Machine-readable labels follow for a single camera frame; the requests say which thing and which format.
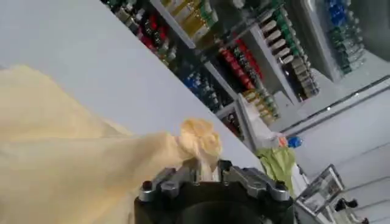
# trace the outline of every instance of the yellow fabric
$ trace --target yellow fabric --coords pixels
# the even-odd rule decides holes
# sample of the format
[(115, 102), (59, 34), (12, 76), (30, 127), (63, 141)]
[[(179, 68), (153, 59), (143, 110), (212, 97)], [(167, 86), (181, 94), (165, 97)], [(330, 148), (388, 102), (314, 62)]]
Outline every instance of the yellow fabric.
[(207, 121), (131, 136), (27, 66), (0, 71), (0, 93), (0, 224), (128, 223), (144, 180), (193, 157), (208, 179), (221, 153)]
[(295, 197), (293, 181), (291, 180), (293, 165), (295, 164), (294, 151), (288, 147), (277, 149), (260, 149), (256, 155), (269, 177), (273, 180), (280, 180), (286, 183), (292, 197)]

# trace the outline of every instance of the metal bracket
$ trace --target metal bracket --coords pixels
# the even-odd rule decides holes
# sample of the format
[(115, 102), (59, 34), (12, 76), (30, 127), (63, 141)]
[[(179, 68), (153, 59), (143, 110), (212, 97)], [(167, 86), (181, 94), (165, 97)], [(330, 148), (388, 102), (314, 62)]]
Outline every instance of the metal bracket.
[(240, 182), (246, 188), (247, 193), (253, 198), (258, 198), (260, 196), (260, 192), (267, 190), (266, 185), (261, 182), (254, 181), (245, 173), (245, 171), (237, 166), (232, 166), (230, 168), (230, 171), (225, 179), (227, 181)]
[(168, 179), (176, 172), (175, 168), (165, 168), (151, 181), (145, 181), (144, 184), (140, 187), (138, 194), (138, 199), (141, 201), (152, 201), (158, 190), (158, 185)]
[(182, 166), (170, 179), (161, 184), (161, 191), (171, 198), (177, 197), (180, 186), (186, 181), (192, 181), (191, 169), (188, 166)]
[(271, 197), (276, 201), (288, 201), (290, 199), (290, 194), (287, 187), (282, 181), (274, 181), (269, 176), (260, 172), (256, 168), (248, 168), (245, 171), (253, 178), (255, 181), (262, 182), (267, 186), (267, 191), (271, 194)]

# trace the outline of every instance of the screw head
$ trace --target screw head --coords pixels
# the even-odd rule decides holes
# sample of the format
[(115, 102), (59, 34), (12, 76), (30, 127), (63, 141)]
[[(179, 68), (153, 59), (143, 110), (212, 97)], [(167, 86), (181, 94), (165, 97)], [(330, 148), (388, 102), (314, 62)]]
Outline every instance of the screw head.
[(153, 183), (151, 181), (144, 181), (142, 183), (142, 190), (151, 191), (153, 189)]
[(286, 184), (285, 184), (284, 181), (279, 181), (279, 180), (276, 181), (275, 187), (276, 187), (276, 189), (278, 189), (278, 190), (282, 190), (282, 191), (287, 190), (287, 187), (286, 187)]

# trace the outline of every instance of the black machine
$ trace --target black machine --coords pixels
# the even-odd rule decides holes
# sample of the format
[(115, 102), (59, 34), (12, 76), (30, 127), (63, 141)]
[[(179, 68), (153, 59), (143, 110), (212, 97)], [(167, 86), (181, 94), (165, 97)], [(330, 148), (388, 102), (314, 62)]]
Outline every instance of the black machine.
[(230, 161), (218, 169), (218, 182), (197, 181), (197, 170), (186, 165), (145, 181), (134, 202), (135, 223), (294, 223), (294, 201), (283, 182)]

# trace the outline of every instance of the green cloth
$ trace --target green cloth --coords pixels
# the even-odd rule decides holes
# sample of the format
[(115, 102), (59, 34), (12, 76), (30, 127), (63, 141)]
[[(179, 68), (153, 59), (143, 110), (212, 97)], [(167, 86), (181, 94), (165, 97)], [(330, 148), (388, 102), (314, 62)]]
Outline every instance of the green cloth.
[(288, 147), (274, 149), (259, 149), (256, 152), (266, 174), (273, 180), (284, 181), (293, 198), (295, 198), (292, 177), (292, 169), (295, 164), (294, 151)]

